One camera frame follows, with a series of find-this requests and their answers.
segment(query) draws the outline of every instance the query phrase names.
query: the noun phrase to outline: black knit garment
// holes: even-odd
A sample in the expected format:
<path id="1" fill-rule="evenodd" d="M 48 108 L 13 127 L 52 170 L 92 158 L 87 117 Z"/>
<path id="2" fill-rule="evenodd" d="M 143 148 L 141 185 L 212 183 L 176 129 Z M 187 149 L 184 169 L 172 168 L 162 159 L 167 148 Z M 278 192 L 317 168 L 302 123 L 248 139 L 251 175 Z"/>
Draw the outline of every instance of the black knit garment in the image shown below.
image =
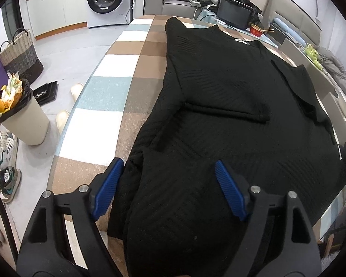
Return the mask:
<path id="1" fill-rule="evenodd" d="M 218 26 L 166 23 L 163 89 L 121 176 L 108 235 L 130 277 L 221 276 L 246 223 L 214 174 L 228 161 L 250 185 L 294 190 L 314 225 L 346 184 L 346 152 L 303 66 Z"/>

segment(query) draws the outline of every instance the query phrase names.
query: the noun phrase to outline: blue gripper pad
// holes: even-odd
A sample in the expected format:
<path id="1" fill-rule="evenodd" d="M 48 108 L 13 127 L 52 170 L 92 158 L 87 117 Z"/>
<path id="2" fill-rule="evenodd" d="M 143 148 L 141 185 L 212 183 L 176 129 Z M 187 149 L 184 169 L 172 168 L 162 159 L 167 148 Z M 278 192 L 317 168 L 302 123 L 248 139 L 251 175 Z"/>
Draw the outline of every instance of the blue gripper pad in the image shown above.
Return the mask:
<path id="1" fill-rule="evenodd" d="M 220 160 L 215 163 L 215 175 L 233 215 L 244 221 L 247 217 L 244 197 Z"/>
<path id="2" fill-rule="evenodd" d="M 116 191 L 116 185 L 118 183 L 119 177 L 122 175 L 124 169 L 124 162 L 122 159 L 118 159 L 106 177 L 104 183 L 100 187 L 99 192 L 95 197 L 95 208 L 92 212 L 92 217 L 95 221 L 99 219 L 100 216 L 106 214 L 111 200 L 113 199 Z"/>

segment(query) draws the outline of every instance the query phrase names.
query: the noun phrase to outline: slipper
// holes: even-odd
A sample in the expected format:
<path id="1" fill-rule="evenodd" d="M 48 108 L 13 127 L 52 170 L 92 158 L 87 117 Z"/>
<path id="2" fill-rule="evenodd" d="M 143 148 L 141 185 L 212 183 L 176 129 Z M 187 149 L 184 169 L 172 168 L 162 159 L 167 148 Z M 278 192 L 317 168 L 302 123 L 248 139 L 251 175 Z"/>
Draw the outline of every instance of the slipper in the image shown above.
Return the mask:
<path id="1" fill-rule="evenodd" d="M 67 122 L 69 117 L 69 112 L 66 110 L 61 110 L 57 115 L 56 115 L 56 126 L 59 130 L 59 133 L 62 134 L 65 123 Z"/>
<path id="2" fill-rule="evenodd" d="M 83 90 L 84 85 L 82 83 L 76 83 L 70 88 L 70 92 L 72 93 L 73 100 L 76 102 L 81 91 Z"/>

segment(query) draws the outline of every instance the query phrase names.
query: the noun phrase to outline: green object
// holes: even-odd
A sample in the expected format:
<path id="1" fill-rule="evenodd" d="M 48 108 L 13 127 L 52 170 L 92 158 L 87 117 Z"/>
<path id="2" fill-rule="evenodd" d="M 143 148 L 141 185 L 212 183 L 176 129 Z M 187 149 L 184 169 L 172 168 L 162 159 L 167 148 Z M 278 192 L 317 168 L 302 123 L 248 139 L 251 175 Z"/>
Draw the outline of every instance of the green object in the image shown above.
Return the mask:
<path id="1" fill-rule="evenodd" d="M 315 61 L 318 59 L 318 52 L 312 47 L 311 44 L 307 44 L 305 47 L 305 53 L 307 56 L 311 58 L 311 60 Z"/>
<path id="2" fill-rule="evenodd" d="M 313 60 L 313 64 L 315 64 L 315 66 L 321 71 L 323 69 L 322 65 L 320 64 L 319 61 L 317 60 Z"/>

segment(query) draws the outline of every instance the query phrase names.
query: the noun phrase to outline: tile floor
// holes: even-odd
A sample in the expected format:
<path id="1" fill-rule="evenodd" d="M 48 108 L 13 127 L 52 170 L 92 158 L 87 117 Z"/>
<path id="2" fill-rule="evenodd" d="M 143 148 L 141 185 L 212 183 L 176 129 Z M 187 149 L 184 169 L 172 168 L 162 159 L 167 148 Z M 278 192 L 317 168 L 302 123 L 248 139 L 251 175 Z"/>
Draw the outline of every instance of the tile floor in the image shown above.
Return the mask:
<path id="1" fill-rule="evenodd" d="M 59 133 L 55 118 L 65 109 L 71 111 L 74 101 L 70 94 L 72 85 L 85 84 L 108 48 L 127 25 L 77 29 L 35 42 L 37 55 L 44 66 L 40 77 L 31 85 L 33 89 L 57 80 L 59 83 L 55 101 L 42 106 L 50 120 L 44 142 L 27 146 L 19 141 L 17 168 L 23 177 L 15 198 L 9 204 L 19 238 L 23 238 L 34 207 L 46 189 Z"/>

